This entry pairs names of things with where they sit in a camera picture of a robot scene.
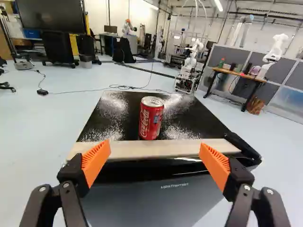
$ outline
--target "grey partition panel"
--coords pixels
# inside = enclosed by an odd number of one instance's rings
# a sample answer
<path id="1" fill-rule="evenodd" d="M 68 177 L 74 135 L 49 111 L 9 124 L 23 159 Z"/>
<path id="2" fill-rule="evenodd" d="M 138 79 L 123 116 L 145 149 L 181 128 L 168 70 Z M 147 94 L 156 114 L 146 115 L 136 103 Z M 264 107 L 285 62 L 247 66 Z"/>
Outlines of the grey partition panel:
<path id="1" fill-rule="evenodd" d="M 303 90 L 303 62 L 299 62 L 295 67 L 285 85 Z"/>
<path id="2" fill-rule="evenodd" d="M 248 62 L 252 63 L 252 66 L 259 65 L 262 66 L 266 64 L 262 61 L 265 54 L 253 52 Z M 271 66 L 266 73 L 266 77 L 268 80 L 273 81 L 278 84 L 282 84 L 284 79 L 286 78 L 289 71 L 295 64 L 295 60 L 281 58 L 276 64 Z"/>
<path id="3" fill-rule="evenodd" d="M 235 49 L 224 46 L 214 46 L 212 54 L 209 58 L 209 67 L 215 67 L 219 64 L 221 58 L 225 58 L 226 64 L 244 64 L 248 58 L 250 51 Z"/>
<path id="4" fill-rule="evenodd" d="M 251 79 L 240 78 L 232 94 L 242 98 L 248 98 L 254 85 L 255 82 Z M 266 83 L 257 90 L 256 95 L 267 105 L 278 89 L 279 86 Z"/>

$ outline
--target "coca-cola logo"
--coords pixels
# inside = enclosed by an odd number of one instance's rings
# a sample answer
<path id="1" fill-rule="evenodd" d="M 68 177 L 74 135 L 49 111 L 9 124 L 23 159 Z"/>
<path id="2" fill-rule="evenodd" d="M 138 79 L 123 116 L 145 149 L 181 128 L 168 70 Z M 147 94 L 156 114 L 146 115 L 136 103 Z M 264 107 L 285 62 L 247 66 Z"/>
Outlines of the coca-cola logo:
<path id="1" fill-rule="evenodd" d="M 142 109 L 140 112 L 140 120 L 141 120 L 140 134 L 144 138 L 147 136 L 149 115 L 150 115 L 150 112 L 148 110 Z"/>

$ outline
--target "can lid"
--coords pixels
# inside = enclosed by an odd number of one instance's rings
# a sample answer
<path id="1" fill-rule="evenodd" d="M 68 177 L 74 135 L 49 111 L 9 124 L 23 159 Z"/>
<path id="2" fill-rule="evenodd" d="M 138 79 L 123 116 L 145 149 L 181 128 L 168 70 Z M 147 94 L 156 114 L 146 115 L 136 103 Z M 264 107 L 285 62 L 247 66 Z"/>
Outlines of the can lid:
<path id="1" fill-rule="evenodd" d="M 161 107 L 164 105 L 164 102 L 161 98 L 155 97 L 155 96 L 146 96 L 143 97 L 141 102 L 150 107 Z"/>

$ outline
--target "blue bin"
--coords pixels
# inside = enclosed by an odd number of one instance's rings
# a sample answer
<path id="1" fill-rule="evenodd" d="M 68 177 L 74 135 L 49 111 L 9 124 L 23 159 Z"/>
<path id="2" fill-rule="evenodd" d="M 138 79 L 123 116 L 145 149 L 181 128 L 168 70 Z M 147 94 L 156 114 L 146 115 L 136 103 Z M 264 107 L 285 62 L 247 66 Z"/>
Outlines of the blue bin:
<path id="1" fill-rule="evenodd" d="M 31 30 L 31 29 L 23 29 L 24 35 L 29 39 L 40 39 L 40 31 Z"/>

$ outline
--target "bottle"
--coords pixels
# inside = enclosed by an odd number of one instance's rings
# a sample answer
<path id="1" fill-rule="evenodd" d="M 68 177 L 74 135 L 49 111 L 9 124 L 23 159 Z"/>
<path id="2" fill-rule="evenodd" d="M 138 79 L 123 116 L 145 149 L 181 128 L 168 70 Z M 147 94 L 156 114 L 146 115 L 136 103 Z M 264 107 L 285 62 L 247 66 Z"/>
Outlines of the bottle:
<path id="1" fill-rule="evenodd" d="M 225 62 L 225 58 L 221 58 L 218 68 L 222 68 Z"/>

